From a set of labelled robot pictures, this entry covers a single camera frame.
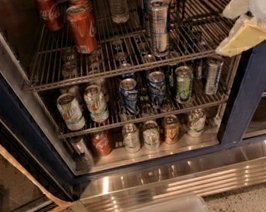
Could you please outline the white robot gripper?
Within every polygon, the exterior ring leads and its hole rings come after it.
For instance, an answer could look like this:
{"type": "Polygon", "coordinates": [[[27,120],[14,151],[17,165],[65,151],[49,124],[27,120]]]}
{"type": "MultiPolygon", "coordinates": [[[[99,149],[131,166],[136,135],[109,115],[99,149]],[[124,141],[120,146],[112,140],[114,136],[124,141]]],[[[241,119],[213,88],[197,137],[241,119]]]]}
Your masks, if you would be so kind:
{"type": "Polygon", "coordinates": [[[266,0],[230,0],[222,15],[231,20],[240,17],[216,48],[217,54],[234,57],[266,39],[266,0]],[[244,15],[249,10],[254,17],[244,15]]]}

